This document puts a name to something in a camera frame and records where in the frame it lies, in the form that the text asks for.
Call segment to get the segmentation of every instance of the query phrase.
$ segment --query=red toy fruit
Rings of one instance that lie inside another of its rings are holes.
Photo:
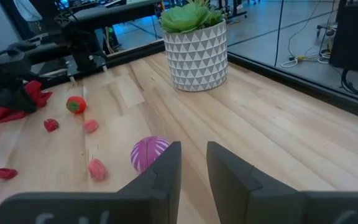
[[[17,170],[0,168],[0,179],[10,180],[17,175]]]
[[[67,99],[66,107],[70,112],[79,114],[84,112],[86,108],[86,102],[84,98],[80,96],[71,96],[69,99]]]
[[[107,176],[107,170],[99,159],[92,159],[88,164],[88,172],[95,181],[102,181]]]
[[[55,119],[47,119],[44,121],[44,126],[48,132],[51,132],[59,128],[59,123]]]
[[[96,120],[89,120],[85,122],[84,129],[87,133],[94,132],[99,127],[99,123]]]

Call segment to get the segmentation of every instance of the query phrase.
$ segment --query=white cable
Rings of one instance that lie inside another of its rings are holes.
[[[328,61],[324,61],[324,60],[326,60],[326,58],[321,57],[321,58],[317,59],[317,61],[319,63],[328,64]]]
[[[104,37],[104,41],[106,42],[106,45],[107,45],[107,49],[109,50],[109,53],[112,54],[114,53],[114,51],[112,50],[112,48],[110,47],[110,42],[108,41],[108,37],[106,37],[108,35],[108,27],[107,28],[104,28],[104,34],[103,34],[103,37]]]
[[[281,67],[283,67],[283,68],[292,68],[295,65],[298,65],[298,59],[297,58],[295,58],[294,60],[282,63]]]

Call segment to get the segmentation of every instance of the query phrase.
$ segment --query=pink ball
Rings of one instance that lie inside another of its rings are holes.
[[[170,143],[166,139],[158,136],[140,140],[131,152],[131,163],[135,170],[143,173],[169,145]]]

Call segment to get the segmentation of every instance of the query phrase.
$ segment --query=green leaf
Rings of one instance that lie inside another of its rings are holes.
[[[222,11],[208,7],[209,0],[188,2],[183,7],[176,6],[162,13],[160,23],[165,32],[191,32],[213,26],[223,20]]]

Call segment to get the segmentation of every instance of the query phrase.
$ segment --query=geometric patterned pot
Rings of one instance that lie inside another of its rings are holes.
[[[173,85],[184,91],[204,91],[226,80],[226,21],[186,34],[164,33]]]

